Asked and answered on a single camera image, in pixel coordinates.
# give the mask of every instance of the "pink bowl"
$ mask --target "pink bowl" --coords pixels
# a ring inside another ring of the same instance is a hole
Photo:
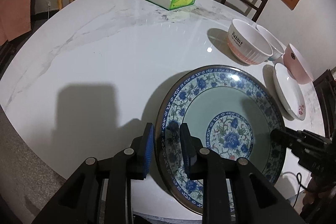
[[[283,63],[299,84],[307,84],[314,80],[307,61],[292,44],[288,44],[285,50]]]

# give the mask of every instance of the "plate rim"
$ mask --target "plate rim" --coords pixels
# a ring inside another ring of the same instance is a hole
[[[231,69],[231,70],[235,70],[237,72],[240,72],[242,74],[244,74],[245,76],[249,77],[251,80],[253,80],[254,82],[256,82],[261,88],[262,90],[266,93],[266,95],[270,98],[270,102],[273,104],[274,110],[276,111],[276,114],[279,117],[280,120],[280,124],[283,128],[283,130],[285,129],[285,122],[283,119],[283,116],[281,114],[280,108],[277,105],[275,99],[273,98],[273,96],[270,94],[270,92],[267,90],[267,88],[265,87],[265,85],[263,85],[258,79],[256,79],[254,76],[250,75],[249,73],[232,67],[232,66],[227,66],[227,65],[207,65],[207,66],[203,66],[203,67],[199,67],[196,68],[194,70],[189,71],[188,73],[186,73],[185,75],[183,75],[179,80],[176,81],[176,83],[170,88],[170,90],[168,91],[168,93],[166,94],[166,96],[164,97],[160,109],[157,113],[157,117],[156,117],[156,121],[155,121],[155,127],[154,127],[154,155],[155,155],[155,161],[156,161],[156,165],[157,165],[157,169],[160,173],[161,179],[163,181],[163,183],[165,184],[165,186],[167,187],[169,193],[185,208],[187,208],[188,210],[198,214],[198,215],[202,215],[203,214],[203,208],[198,207],[195,204],[192,203],[188,203],[187,199],[185,198],[185,196],[183,196],[182,193],[180,193],[177,190],[176,185],[173,183],[173,180],[171,179],[171,176],[169,175],[168,171],[165,170],[164,168],[160,168],[160,165],[165,165],[165,161],[163,160],[163,155],[162,153],[160,154],[160,152],[162,151],[162,149],[160,149],[161,146],[161,121],[162,121],[162,117],[164,115],[164,112],[166,110],[166,105],[168,103],[168,101],[170,100],[170,98],[172,97],[172,95],[174,94],[174,92],[176,91],[176,89],[181,85],[181,82],[184,82],[187,78],[189,78],[191,75],[196,74],[200,71],[203,70],[207,70],[207,69],[213,69],[213,68],[224,68],[224,69]],[[286,155],[286,147],[281,148],[281,154]],[[281,157],[281,166],[283,168],[285,162],[285,157]],[[282,171],[282,168],[278,170],[278,172],[276,173],[276,178],[278,180],[278,178],[280,177],[280,173]]]
[[[280,64],[280,65],[282,65],[283,67],[285,67],[286,70],[287,70],[287,72],[289,72],[288,75],[291,76],[292,79],[295,81],[295,82],[294,82],[294,84],[296,84],[295,89],[297,90],[297,88],[299,88],[300,94],[301,94],[301,96],[302,96],[302,98],[303,98],[303,104],[304,104],[304,106],[306,106],[305,97],[303,96],[303,93],[302,93],[302,90],[301,90],[301,88],[300,88],[300,85],[299,85],[299,83],[295,80],[294,76],[291,74],[291,72],[289,71],[289,69],[288,69],[285,65],[283,65],[283,64],[281,64],[281,63],[276,63],[276,64],[275,64],[275,66],[274,66],[275,77],[276,77],[276,79],[277,79],[277,82],[278,82],[278,85],[279,85],[279,87],[280,87],[280,91],[281,91],[281,93],[282,93],[282,95],[283,95],[283,98],[284,98],[284,100],[285,100],[285,102],[286,102],[286,104],[287,104],[287,106],[288,106],[288,110],[289,110],[289,111],[287,111],[287,112],[291,112],[291,113],[289,113],[289,114],[290,114],[292,117],[294,116],[294,117],[293,117],[294,119],[298,119],[298,120],[303,121],[303,120],[306,118],[306,108],[304,109],[304,115],[303,115],[303,117],[299,117],[299,116],[296,115],[296,113],[292,110],[290,104],[288,103],[288,99],[286,98],[285,93],[283,92],[283,89],[282,89],[282,87],[281,87],[281,85],[280,85],[280,81],[279,81],[279,77],[278,77],[278,72],[277,72],[277,69],[276,69],[276,65],[278,65],[278,64]]]

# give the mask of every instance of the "marble surface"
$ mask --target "marble surface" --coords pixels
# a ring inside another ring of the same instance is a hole
[[[252,23],[213,0],[166,11],[145,0],[76,0],[48,20],[0,80],[0,104],[28,146],[68,178],[89,156],[113,156],[155,122],[170,87],[197,67],[240,68],[266,85],[278,104],[273,62],[245,66],[221,41],[233,18]],[[324,134],[312,83],[300,86],[304,121],[280,106],[285,125]],[[288,150],[276,187],[289,198],[310,174]],[[201,219],[163,190],[155,162],[144,181],[132,182],[136,212]]]

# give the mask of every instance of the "floral pattern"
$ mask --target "floral pattern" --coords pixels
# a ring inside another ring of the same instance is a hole
[[[252,152],[253,134],[247,120],[236,112],[223,112],[210,122],[206,146],[221,157],[236,160],[248,158]]]
[[[274,128],[282,128],[283,125],[281,114],[275,108],[267,93],[257,82],[243,72],[221,65],[208,66],[203,70],[190,73],[187,78],[184,77],[180,80],[180,85],[173,92],[172,97],[167,101],[165,106],[162,106],[165,107],[163,117],[158,117],[157,121],[161,124],[161,147],[159,149],[162,150],[164,161],[161,168],[166,169],[169,174],[168,180],[171,180],[169,184],[173,185],[184,196],[186,199],[185,204],[190,203],[200,208],[203,206],[203,182],[201,180],[189,180],[184,172],[179,141],[179,126],[183,122],[185,112],[194,98],[205,90],[217,86],[232,87],[248,95],[264,113],[269,126],[269,132]],[[245,153],[248,156],[253,145],[252,137],[250,142],[247,141],[248,132],[251,132],[251,129],[249,129],[247,122],[242,122],[244,121],[243,117],[238,118],[237,113],[229,117],[231,117],[231,121],[226,121],[228,130],[225,134],[222,134],[221,142],[210,138],[209,135],[209,145],[211,147],[212,141],[218,141],[216,144],[218,147],[232,151],[230,152],[231,154],[227,153],[226,155],[232,160],[236,159],[237,152],[234,149],[238,147],[240,148],[240,154]],[[226,129],[226,126],[224,126],[225,120],[220,122],[218,122],[218,125]],[[243,136],[246,137],[246,140],[238,133],[241,125],[245,129],[245,135],[243,134]],[[211,130],[214,131],[215,129],[219,130],[217,124],[214,123]],[[268,162],[262,172],[271,183],[275,183],[280,175],[285,154],[285,148],[271,141]],[[229,197],[231,197],[231,211],[234,211],[231,193],[229,193]]]
[[[303,111],[305,110],[305,105],[300,105],[299,106],[299,114],[303,115]]]

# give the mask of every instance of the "white plate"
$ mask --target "white plate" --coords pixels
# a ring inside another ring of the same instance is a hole
[[[299,84],[283,64],[277,63],[274,68],[274,85],[283,107],[294,119],[303,121],[306,105]]]

